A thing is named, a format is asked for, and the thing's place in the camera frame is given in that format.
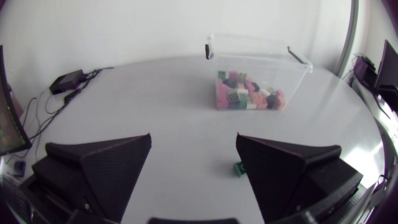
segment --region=toy block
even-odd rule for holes
[[[245,89],[245,88],[244,88],[244,84],[243,84],[243,83],[239,83],[239,82],[238,82],[238,84],[236,84],[236,88],[238,88],[238,89]]]
[[[226,91],[226,98],[228,100],[228,102],[230,103],[236,103],[239,102],[239,93],[238,90],[233,88],[233,89],[229,89]]]
[[[259,105],[259,104],[264,103],[264,98],[262,97],[261,93],[258,93],[258,92],[250,93],[249,97],[250,97],[251,103],[253,103],[253,104]]]
[[[283,96],[276,96],[274,109],[281,110],[285,106],[285,98]]]
[[[276,95],[276,96],[281,96],[281,97],[284,97],[284,96],[285,96],[284,93],[282,92],[282,90],[276,90],[276,91],[275,91],[275,95]]]
[[[239,94],[239,109],[246,109],[248,105],[248,97],[244,93]]]
[[[253,86],[252,83],[246,83],[244,87],[246,87],[246,89],[249,90],[249,93],[254,92],[254,90],[256,90],[256,88]]]
[[[242,162],[237,162],[234,164],[234,171],[235,174],[240,178],[241,176],[243,176],[244,174],[246,174],[246,170],[243,167],[243,163]]]
[[[273,87],[268,87],[267,88],[268,92],[270,92],[271,94],[275,93],[275,89]]]
[[[266,109],[267,106],[268,106],[267,103],[263,103],[263,104],[257,105],[257,108],[256,108],[256,109],[258,109],[258,110],[259,110],[259,109]]]
[[[226,102],[226,103],[223,103],[223,102],[219,102],[219,101],[217,101],[217,108],[219,108],[219,109],[224,109],[224,108],[228,108],[228,102]]]
[[[246,105],[246,109],[247,110],[254,110],[257,109],[257,104],[253,104],[251,102],[248,102],[248,104]]]
[[[230,71],[228,72],[228,79],[232,80],[232,81],[236,81],[238,80],[238,72],[235,71]]]
[[[267,97],[266,100],[267,100],[267,104],[268,104],[268,106],[267,106],[268,109],[272,109],[274,107],[276,98],[277,97],[275,95],[270,95]]]
[[[236,88],[236,81],[231,80],[231,79],[226,79],[223,81],[223,83],[227,86],[229,86],[230,88]]]
[[[254,91],[260,91],[259,85],[257,83],[251,83],[254,86]]]
[[[225,80],[226,79],[226,72],[223,71],[218,71],[218,76],[219,79]]]
[[[248,77],[247,74],[245,74],[245,73],[239,73],[238,79],[237,79],[238,83],[243,83],[243,84],[245,84],[245,83],[246,83],[247,77]]]
[[[239,102],[236,103],[228,103],[229,109],[239,109]]]
[[[268,96],[271,95],[271,93],[268,92],[268,90],[266,90],[266,89],[260,89],[260,93],[262,94],[262,96],[263,96],[264,98],[267,98]]]
[[[245,95],[248,95],[249,94],[249,90],[247,90],[247,89],[238,89],[238,93],[243,93]]]

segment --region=clear plastic bin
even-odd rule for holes
[[[206,57],[219,109],[281,110],[313,67],[283,42],[244,35],[211,34]]]

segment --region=black device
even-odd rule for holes
[[[236,149],[266,223],[319,222],[357,190],[362,175],[339,146],[311,147],[238,135]]]
[[[392,111],[398,111],[398,55],[387,40],[374,88]]]
[[[378,73],[375,89],[398,86],[398,55],[388,40],[384,41],[383,57]]]
[[[235,218],[227,218],[223,220],[202,220],[202,221],[181,221],[166,220],[161,218],[151,218],[148,224],[239,224]]]
[[[50,91],[53,95],[56,95],[68,90],[75,90],[79,87],[80,80],[83,76],[83,70],[77,70],[66,75],[62,75],[51,84]]]
[[[46,144],[21,190],[44,223],[120,222],[151,148],[147,134],[79,145]]]
[[[14,163],[14,174],[15,177],[24,177],[25,176],[25,168],[26,162],[25,161],[17,161]]]
[[[365,86],[371,93],[375,93],[374,85],[377,80],[376,68],[372,61],[366,56],[356,59],[354,66],[354,75],[358,81]]]
[[[2,45],[0,45],[0,156],[30,149],[32,143],[19,121],[11,100],[4,67]]]
[[[375,207],[368,224],[398,223],[398,165],[390,168],[389,175],[382,183],[383,198]]]
[[[18,189],[19,182],[10,175],[2,175],[2,195],[9,206],[19,215],[26,223],[30,223],[30,205],[25,195]]]

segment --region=power adapter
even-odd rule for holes
[[[66,92],[68,90],[76,90],[80,85],[80,79],[84,76],[83,70],[68,73],[58,77],[50,86],[53,95]]]

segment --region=white block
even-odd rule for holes
[[[266,89],[260,89],[260,92],[261,92],[263,97],[268,97],[268,96],[271,95],[271,93],[268,90],[266,90]]]
[[[249,94],[249,90],[247,90],[247,89],[238,89],[238,93],[244,93],[244,94],[248,95]]]
[[[257,105],[254,105],[254,104],[249,103],[249,102],[248,102],[248,105],[246,106],[247,110],[254,110],[256,108],[257,108]]]

